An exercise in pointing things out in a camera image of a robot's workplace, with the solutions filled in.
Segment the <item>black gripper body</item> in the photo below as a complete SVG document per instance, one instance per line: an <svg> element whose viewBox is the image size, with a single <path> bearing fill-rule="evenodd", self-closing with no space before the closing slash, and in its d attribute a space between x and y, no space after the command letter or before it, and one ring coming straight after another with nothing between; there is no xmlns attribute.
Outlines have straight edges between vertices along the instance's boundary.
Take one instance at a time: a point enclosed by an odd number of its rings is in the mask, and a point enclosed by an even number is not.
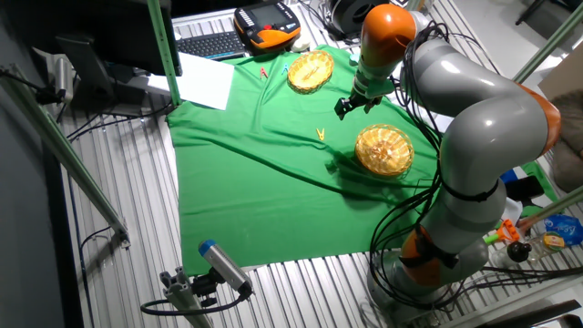
<svg viewBox="0 0 583 328"><path fill-rule="evenodd" d="M351 94L347 99L349 101L349 110L355 110L356 108L364 107L364 105L371 99L366 98L365 96L358 93Z"/></svg>

